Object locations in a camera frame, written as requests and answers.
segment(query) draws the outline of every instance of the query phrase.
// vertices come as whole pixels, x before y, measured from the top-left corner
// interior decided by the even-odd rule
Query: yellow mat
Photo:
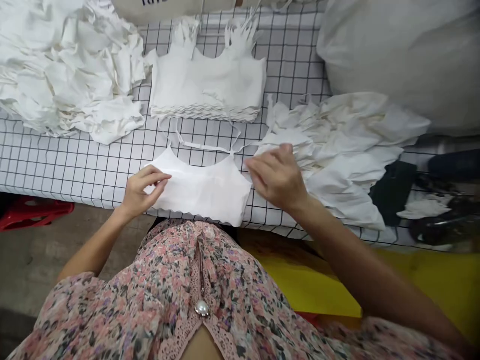
[[[259,239],[249,233],[240,241],[255,256],[299,312],[361,317],[361,308],[335,278],[328,264],[279,238]],[[420,250],[399,253],[376,250],[408,277],[480,346],[480,254],[451,254]]]

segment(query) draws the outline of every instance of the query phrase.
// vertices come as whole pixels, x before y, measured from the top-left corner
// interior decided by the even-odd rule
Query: woman's left hand
[[[144,167],[128,179],[125,198],[116,211],[125,217],[128,222],[135,219],[157,202],[171,177],[171,175],[161,172],[153,165]],[[155,185],[156,189],[150,195],[147,195],[144,189],[149,185]]]

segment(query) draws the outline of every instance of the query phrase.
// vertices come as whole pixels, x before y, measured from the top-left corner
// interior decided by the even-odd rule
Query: woman's hand
[[[115,211],[128,222],[135,219],[157,202],[171,177],[171,175],[164,174],[153,165],[144,167],[128,179],[125,198]],[[156,189],[150,195],[147,195],[144,189],[149,185],[155,185]]]
[[[291,213],[309,200],[291,144],[247,159],[245,165],[255,189],[276,207]]]

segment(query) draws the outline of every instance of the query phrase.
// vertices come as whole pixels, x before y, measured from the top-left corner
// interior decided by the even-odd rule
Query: pink floral fabric
[[[194,311],[201,277],[205,318]],[[458,359],[435,340],[377,318],[359,332],[314,328],[224,231],[187,220],[159,224],[109,282],[92,273],[61,281],[9,359],[180,359],[201,325],[225,359]]]

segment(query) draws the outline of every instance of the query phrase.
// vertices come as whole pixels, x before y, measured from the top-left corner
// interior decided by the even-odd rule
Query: grid cutting mat
[[[262,111],[254,123],[237,123],[241,136],[234,148],[260,141],[267,132],[267,95],[294,108],[299,100],[310,94],[314,103],[331,96],[326,79],[325,64],[316,53],[318,32],[326,2],[292,4],[287,12],[274,13],[270,8],[258,11],[259,31],[262,33],[254,56],[267,59],[267,82]],[[232,18],[247,18],[243,9],[202,16],[202,32],[223,33]],[[169,51],[172,22],[159,22],[140,27],[145,53],[156,49],[158,54]],[[223,36],[200,36],[197,47],[207,57],[219,56],[224,47]],[[167,140],[158,131],[159,122],[148,114],[151,80],[134,89],[134,98],[142,103],[146,117],[143,128],[135,130],[121,140],[104,146],[81,132],[70,138],[53,138],[24,128],[18,117],[0,110],[0,191],[53,198],[66,202],[88,204],[113,209],[124,198],[127,180],[141,167],[158,157],[166,148]],[[179,145],[175,135],[176,120],[164,121],[160,126],[173,140],[172,149],[180,160],[193,166],[210,166],[223,160],[227,154],[196,150]],[[178,129],[185,141],[230,149],[237,131],[227,122],[184,119]],[[250,180],[243,166],[251,157],[255,146],[246,147],[235,155],[242,174]],[[409,148],[401,160],[420,166],[425,171],[429,158],[438,152],[438,144],[420,144]],[[422,196],[412,191],[411,197]],[[190,214],[157,211],[148,214],[169,218],[201,219]],[[244,227],[261,229],[292,238],[306,239],[307,233],[285,212],[269,204],[255,190],[247,202]],[[375,246],[416,246],[408,234],[406,224],[385,232],[352,227],[361,239]]]

